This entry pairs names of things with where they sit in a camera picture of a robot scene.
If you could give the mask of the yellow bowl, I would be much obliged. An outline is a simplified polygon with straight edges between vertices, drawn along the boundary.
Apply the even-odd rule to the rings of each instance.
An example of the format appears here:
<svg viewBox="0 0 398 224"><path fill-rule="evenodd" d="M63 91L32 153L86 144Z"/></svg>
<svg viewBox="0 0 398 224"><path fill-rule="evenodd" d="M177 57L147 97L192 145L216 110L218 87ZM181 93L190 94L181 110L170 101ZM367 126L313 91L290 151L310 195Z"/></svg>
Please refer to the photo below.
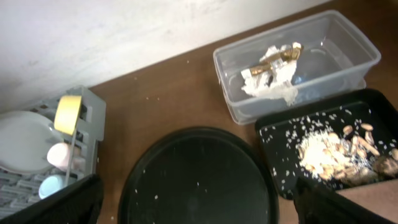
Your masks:
<svg viewBox="0 0 398 224"><path fill-rule="evenodd" d="M79 118L82 96L65 95L58 102L54 128L61 133L73 135Z"/></svg>

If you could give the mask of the white napkin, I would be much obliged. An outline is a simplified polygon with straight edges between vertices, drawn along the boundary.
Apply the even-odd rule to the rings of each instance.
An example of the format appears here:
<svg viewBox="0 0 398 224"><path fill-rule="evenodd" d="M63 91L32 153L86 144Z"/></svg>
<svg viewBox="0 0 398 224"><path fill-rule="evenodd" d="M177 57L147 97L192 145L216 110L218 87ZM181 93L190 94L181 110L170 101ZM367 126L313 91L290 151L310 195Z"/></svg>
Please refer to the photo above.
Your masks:
<svg viewBox="0 0 398 224"><path fill-rule="evenodd" d="M259 59L257 65L265 58L293 47L303 47L303 45L294 42L291 45L283 45L279 48L275 45L270 46L266 53ZM244 79L244 86L241 89L247 95L257 98L266 98L270 100L283 99L288 106L291 106L295 103L295 99L298 95L297 88L292 84L293 75L297 69L297 61L290 62L281 68L277 68L273 72L263 72L255 77L250 76L249 68L244 69L241 71L241 76Z"/></svg>

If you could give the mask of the grey round plate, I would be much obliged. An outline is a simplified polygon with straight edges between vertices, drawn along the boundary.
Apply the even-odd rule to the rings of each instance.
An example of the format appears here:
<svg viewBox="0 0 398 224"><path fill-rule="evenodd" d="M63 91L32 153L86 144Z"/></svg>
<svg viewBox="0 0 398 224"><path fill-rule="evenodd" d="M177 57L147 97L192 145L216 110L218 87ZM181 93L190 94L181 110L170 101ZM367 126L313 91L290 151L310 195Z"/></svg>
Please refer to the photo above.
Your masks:
<svg viewBox="0 0 398 224"><path fill-rule="evenodd" d="M1 115L1 168L16 174L40 174L51 169L49 149L64 142L53 122L38 113L11 111Z"/></svg>

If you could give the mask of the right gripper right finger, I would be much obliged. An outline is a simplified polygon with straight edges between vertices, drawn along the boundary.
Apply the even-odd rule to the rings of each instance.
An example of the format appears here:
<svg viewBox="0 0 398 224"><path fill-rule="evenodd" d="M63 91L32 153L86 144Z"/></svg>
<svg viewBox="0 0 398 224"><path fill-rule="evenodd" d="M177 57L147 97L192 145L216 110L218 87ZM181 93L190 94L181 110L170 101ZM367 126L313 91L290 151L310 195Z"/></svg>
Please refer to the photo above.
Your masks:
<svg viewBox="0 0 398 224"><path fill-rule="evenodd" d="M293 201L300 224L393 224L321 185L298 178Z"/></svg>

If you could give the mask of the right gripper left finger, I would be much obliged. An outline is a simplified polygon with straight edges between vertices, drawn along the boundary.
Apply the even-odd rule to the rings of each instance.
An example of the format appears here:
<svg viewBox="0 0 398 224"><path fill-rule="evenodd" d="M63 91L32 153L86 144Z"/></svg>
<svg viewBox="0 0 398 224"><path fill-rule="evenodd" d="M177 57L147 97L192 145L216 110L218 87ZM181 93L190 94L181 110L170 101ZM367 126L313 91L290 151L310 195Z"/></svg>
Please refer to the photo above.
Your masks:
<svg viewBox="0 0 398 224"><path fill-rule="evenodd" d="M91 174L1 220L1 224L96 224L104 183Z"/></svg>

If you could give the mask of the light blue cup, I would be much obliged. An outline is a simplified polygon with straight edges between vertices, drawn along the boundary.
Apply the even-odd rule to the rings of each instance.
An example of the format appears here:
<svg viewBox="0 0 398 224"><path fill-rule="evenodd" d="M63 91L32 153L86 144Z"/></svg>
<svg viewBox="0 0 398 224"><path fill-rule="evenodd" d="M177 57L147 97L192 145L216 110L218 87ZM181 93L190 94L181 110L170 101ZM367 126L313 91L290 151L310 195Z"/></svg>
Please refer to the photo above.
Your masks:
<svg viewBox="0 0 398 224"><path fill-rule="evenodd" d="M73 177L69 177L68 182L66 182L64 175L50 175L41 183L39 197L40 199L45 199L75 182L76 178Z"/></svg>

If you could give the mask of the gold foil wrapper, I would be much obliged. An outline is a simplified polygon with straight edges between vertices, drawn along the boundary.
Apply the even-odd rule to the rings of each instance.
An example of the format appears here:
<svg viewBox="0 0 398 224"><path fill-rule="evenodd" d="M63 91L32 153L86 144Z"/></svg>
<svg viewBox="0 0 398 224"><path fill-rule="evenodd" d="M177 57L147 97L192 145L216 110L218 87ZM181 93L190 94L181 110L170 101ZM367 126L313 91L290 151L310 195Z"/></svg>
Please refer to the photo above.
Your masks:
<svg viewBox="0 0 398 224"><path fill-rule="evenodd" d="M259 65L249 68L249 74L250 76L255 77L263 72L273 72L277 68L281 68L290 62L297 61L302 50L303 47L293 47L273 54L261 61Z"/></svg>

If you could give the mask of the pink cup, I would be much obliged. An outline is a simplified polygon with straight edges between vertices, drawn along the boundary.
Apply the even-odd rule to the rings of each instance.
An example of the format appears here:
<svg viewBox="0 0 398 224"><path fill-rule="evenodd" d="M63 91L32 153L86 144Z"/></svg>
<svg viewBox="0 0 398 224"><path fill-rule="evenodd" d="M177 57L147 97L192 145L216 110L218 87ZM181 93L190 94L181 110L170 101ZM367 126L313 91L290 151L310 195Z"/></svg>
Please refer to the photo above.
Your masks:
<svg viewBox="0 0 398 224"><path fill-rule="evenodd" d="M47 161L56 168L66 172L69 165L69 159L71 157L71 170L81 169L83 160L80 156L81 150L79 148L74 147L74 151L72 153L71 145L65 142L60 142L49 149L47 153Z"/></svg>

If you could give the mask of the nut shell food scraps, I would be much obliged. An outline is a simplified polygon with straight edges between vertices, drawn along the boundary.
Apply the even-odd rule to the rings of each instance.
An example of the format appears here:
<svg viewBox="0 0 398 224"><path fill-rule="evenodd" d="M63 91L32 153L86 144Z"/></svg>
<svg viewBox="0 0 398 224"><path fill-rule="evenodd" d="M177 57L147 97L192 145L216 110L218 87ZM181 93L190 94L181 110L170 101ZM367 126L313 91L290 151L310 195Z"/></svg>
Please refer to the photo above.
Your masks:
<svg viewBox="0 0 398 224"><path fill-rule="evenodd" d="M331 129L313 131L297 145L300 165L319 180L339 180L357 186L397 177L397 148L386 156L377 149L374 127L362 123L360 135L352 125L343 128L340 137Z"/></svg>

